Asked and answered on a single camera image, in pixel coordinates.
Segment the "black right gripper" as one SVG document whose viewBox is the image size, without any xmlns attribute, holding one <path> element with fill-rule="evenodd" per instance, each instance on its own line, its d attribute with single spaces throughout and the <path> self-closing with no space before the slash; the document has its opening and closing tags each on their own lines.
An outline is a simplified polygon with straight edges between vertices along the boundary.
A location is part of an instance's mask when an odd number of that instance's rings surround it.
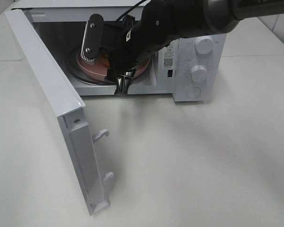
<svg viewBox="0 0 284 227">
<path fill-rule="evenodd" d="M 101 51 L 108 54 L 110 69 L 106 80 L 116 82 L 115 95 L 127 95 L 135 76 L 138 60 L 134 50 L 140 44 L 132 44 L 133 33 L 141 27 L 135 17 L 125 15 L 122 22 L 105 22 Z"/>
</svg>

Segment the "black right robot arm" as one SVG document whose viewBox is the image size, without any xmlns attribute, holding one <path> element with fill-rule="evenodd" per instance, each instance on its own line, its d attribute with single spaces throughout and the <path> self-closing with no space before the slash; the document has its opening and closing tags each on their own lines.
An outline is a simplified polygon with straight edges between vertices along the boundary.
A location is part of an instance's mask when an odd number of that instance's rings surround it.
<svg viewBox="0 0 284 227">
<path fill-rule="evenodd" d="M 103 23 L 110 69 L 106 80 L 126 95 L 136 67 L 180 38 L 225 34 L 246 18 L 284 13 L 284 0 L 151 0 L 141 19 Z"/>
</svg>

